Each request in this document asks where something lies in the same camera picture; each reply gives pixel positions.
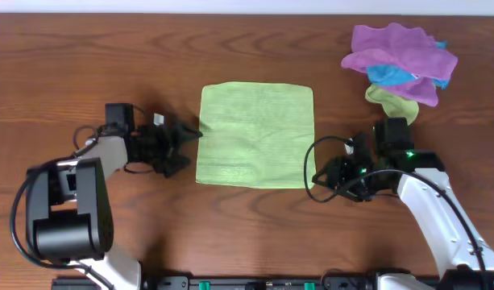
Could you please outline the light green microfiber cloth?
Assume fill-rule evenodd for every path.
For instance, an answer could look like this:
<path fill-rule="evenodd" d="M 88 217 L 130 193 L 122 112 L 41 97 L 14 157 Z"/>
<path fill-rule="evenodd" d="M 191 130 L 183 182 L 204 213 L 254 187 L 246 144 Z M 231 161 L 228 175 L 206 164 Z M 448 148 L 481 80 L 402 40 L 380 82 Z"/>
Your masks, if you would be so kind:
<path fill-rule="evenodd" d="M 201 91 L 196 181 L 252 189 L 301 189 L 315 173 L 313 91 L 303 85 L 231 81 Z"/>

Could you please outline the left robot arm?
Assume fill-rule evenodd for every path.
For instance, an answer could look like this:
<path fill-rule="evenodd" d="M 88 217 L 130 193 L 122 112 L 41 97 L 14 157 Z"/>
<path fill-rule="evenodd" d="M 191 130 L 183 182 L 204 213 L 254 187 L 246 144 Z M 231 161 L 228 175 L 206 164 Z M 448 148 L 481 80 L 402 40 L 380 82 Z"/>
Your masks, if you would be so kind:
<path fill-rule="evenodd" d="M 203 134 L 162 114 L 135 125 L 137 106 L 108 103 L 105 121 L 83 147 L 27 170 L 10 212 L 10 234 L 33 264 L 77 270 L 96 289 L 146 289 L 140 261 L 114 245 L 106 181 L 129 164 L 146 164 L 166 178 L 190 164 L 184 143 Z"/>

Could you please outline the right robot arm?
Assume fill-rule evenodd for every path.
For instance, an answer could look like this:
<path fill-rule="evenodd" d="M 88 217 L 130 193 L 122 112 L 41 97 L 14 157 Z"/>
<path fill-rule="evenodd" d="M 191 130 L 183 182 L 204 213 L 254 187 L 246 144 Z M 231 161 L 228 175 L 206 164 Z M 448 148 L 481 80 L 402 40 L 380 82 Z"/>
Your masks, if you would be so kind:
<path fill-rule="evenodd" d="M 353 202 L 392 192 L 407 206 L 430 248 L 439 276 L 436 289 L 494 289 L 494 250 L 459 204 L 441 159 L 415 148 L 405 118 L 380 120 L 372 133 L 372 150 L 363 133 L 342 139 L 347 153 L 313 176 L 305 174 L 304 184 Z"/>

